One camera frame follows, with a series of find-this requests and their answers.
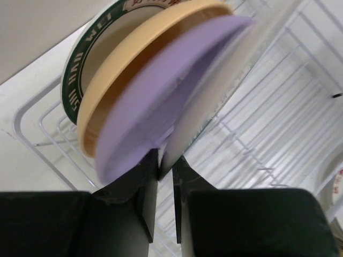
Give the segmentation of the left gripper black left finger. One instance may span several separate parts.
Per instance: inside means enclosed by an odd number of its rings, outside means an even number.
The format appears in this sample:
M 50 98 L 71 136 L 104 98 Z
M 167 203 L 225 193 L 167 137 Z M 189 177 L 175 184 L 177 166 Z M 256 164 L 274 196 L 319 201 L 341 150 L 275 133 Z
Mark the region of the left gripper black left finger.
M 148 256 L 158 152 L 94 192 L 1 193 L 1 256 Z

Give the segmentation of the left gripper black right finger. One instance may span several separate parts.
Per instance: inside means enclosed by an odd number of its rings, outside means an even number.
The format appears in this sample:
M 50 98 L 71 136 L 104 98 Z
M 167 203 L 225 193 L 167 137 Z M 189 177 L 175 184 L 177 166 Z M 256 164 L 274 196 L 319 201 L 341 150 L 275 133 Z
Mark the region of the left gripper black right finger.
M 183 157 L 172 171 L 183 256 L 337 256 L 337 241 L 310 192 L 220 190 Z

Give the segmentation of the white orange sunburst plate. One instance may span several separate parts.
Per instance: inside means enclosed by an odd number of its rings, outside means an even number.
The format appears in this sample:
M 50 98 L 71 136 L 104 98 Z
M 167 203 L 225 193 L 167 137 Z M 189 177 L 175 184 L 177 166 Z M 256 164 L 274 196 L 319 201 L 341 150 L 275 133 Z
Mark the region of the white orange sunburst plate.
M 319 167 L 315 196 L 330 223 L 342 220 L 342 150 L 332 151 Z

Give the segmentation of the white wire dish rack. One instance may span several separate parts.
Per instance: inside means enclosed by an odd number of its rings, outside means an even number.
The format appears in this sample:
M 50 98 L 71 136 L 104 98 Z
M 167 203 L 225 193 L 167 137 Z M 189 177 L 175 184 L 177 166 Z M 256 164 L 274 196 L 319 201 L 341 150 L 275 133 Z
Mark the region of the white wire dish rack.
M 62 114 L 59 79 L 13 119 L 17 138 L 73 189 L 100 188 Z M 319 167 L 342 150 L 342 1 L 302 1 L 238 90 L 194 141 L 187 162 L 218 188 L 302 187 L 315 195 Z M 171 172 L 158 185 L 148 256 L 182 256 Z

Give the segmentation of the white blue rimmed plate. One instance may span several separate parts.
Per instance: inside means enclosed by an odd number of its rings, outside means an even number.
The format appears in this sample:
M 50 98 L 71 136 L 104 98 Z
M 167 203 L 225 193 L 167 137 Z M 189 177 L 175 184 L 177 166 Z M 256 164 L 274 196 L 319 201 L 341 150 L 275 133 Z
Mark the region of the white blue rimmed plate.
M 274 18 L 265 16 L 256 24 L 240 27 L 220 40 L 205 55 L 211 65 L 177 120 L 161 160 L 162 179 L 237 88 L 267 47 Z

